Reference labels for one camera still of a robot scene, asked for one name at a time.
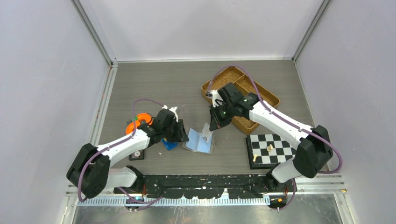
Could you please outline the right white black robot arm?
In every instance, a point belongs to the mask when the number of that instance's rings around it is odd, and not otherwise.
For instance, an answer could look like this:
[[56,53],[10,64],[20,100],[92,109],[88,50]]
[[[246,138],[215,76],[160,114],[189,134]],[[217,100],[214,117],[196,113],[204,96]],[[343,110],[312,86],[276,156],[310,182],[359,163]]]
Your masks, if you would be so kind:
[[233,83],[227,83],[207,91],[206,96],[212,102],[210,131],[229,125],[234,117],[244,117],[273,131],[296,150],[293,158],[279,162],[266,174],[271,191],[279,191],[296,177],[315,177],[333,156],[326,128],[297,122],[264,102],[259,94],[244,95]]

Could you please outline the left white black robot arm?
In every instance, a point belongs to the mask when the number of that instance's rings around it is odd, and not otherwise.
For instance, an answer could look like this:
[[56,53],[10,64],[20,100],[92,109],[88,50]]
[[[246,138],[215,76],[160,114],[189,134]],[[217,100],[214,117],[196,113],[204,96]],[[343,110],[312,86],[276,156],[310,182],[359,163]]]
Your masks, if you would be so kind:
[[165,139],[168,142],[189,140],[178,108],[164,106],[151,124],[143,124],[130,133],[107,144],[83,145],[69,168],[66,178],[80,195],[91,199],[105,189],[121,187],[138,193],[143,189],[144,176],[133,166],[113,168],[120,160],[147,149]]

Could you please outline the credit card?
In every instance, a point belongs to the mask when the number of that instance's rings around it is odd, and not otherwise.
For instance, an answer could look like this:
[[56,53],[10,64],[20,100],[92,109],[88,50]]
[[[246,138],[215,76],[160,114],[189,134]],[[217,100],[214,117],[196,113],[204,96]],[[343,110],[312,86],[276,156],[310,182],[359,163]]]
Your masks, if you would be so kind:
[[212,139],[213,131],[210,130],[210,125],[205,123],[201,131],[201,137],[206,141],[210,142]]

